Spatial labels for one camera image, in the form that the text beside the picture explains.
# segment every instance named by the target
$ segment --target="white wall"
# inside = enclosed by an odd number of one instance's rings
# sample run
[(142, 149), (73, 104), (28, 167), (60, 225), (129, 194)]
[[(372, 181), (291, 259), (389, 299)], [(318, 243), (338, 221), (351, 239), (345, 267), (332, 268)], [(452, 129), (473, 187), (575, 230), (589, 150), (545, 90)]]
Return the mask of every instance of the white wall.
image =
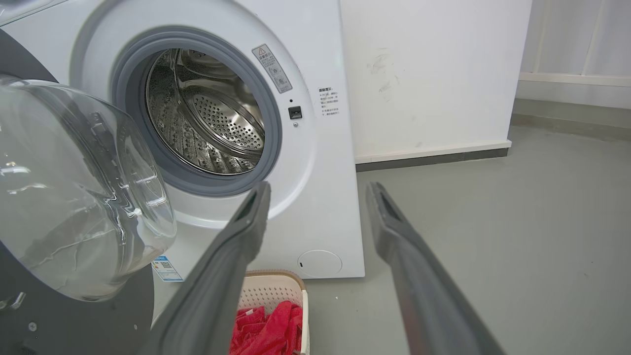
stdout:
[(533, 0), (517, 98), (631, 109), (629, 18), (629, 0)]
[(342, 0), (356, 162), (508, 147), (531, 0)]

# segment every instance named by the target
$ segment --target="laundry basket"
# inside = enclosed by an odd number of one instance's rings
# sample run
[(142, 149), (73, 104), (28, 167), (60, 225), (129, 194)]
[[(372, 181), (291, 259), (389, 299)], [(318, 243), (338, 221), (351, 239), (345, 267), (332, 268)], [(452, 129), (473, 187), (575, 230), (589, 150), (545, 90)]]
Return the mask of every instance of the laundry basket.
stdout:
[(265, 306), (265, 314), (270, 314), (282, 301), (291, 301), (302, 307), (300, 354), (309, 355), (309, 299), (302, 279), (284, 270), (246, 273), (239, 296), (240, 310)]

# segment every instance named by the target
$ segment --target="baseboard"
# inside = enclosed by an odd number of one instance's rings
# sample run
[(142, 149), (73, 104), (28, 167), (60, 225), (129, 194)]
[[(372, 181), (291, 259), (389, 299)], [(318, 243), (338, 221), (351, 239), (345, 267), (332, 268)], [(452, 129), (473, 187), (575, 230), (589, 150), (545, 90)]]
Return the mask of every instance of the baseboard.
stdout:
[(515, 99), (512, 113), (631, 129), (631, 110), (614, 107)]
[(510, 145), (511, 141), (506, 140), (483, 145), (358, 157), (355, 159), (355, 169), (357, 172), (361, 172), (505, 157), (508, 154)]
[(631, 141), (631, 128), (578, 122), (569, 119), (513, 114), (510, 119), (510, 125), (541, 128), (552, 132), (590, 137), (598, 140)]
[(388, 154), (379, 154), (379, 155), (364, 155), (361, 157), (355, 157), (355, 164), (366, 164), (366, 163), (376, 163), (376, 162), (385, 162), (390, 160), (402, 160), (402, 159), (412, 159), (412, 158), (424, 158), (424, 157), (433, 157), (436, 155), (449, 155), (456, 153), (468, 153), (468, 152), (478, 152), (480, 150), (494, 150), (494, 149), (503, 149), (510, 148), (512, 144), (509, 140), (501, 140), (501, 141), (492, 141), (485, 142), (477, 145), (457, 145), (451, 147), (441, 147), (436, 149), (428, 149), (428, 150), (415, 150), (410, 152), (396, 152), (396, 153), (388, 153)]
[(419, 158), (410, 158), (410, 159), (388, 160), (384, 162), (356, 164), (355, 170), (357, 172), (362, 172), (362, 171), (373, 171), (373, 170), (384, 170), (384, 169), (397, 169), (400, 167), (463, 162), (465, 160), (478, 160), (478, 159), (505, 157), (506, 155), (508, 155), (508, 153), (509, 153), (508, 148), (500, 148), (500, 149), (490, 149), (490, 150), (479, 150), (477, 152), (433, 155), (431, 157), (419, 157)]

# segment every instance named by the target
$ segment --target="gray baseboard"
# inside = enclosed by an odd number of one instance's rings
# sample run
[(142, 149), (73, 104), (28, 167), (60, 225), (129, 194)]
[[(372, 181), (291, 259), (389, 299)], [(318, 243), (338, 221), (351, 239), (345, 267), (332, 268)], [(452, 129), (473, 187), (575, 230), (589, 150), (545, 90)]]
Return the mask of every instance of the gray baseboard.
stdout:
[(631, 141), (631, 110), (516, 99), (512, 126), (530, 126), (599, 140)]
[(477, 152), (434, 155), (433, 157), (387, 160), (385, 162), (356, 164), (355, 170), (357, 172), (362, 172), (362, 171), (383, 170), (383, 169), (396, 169), (400, 167), (411, 167), (411, 166), (419, 166), (419, 165), (462, 162), (465, 160), (499, 158), (499, 157), (505, 157), (506, 155), (508, 155), (508, 153), (509, 153), (508, 148), (501, 148), (501, 149), (491, 149), (491, 150), (480, 150)]

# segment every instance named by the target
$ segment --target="stainless steel drum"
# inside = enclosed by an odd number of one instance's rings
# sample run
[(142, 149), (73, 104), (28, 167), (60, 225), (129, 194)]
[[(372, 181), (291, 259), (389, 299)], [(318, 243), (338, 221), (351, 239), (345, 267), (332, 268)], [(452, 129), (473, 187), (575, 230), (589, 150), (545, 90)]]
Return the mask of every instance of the stainless steel drum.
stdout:
[(215, 58), (167, 50), (152, 66), (145, 92), (158, 136), (185, 163), (234, 175), (250, 171), (261, 158), (265, 132), (256, 100)]

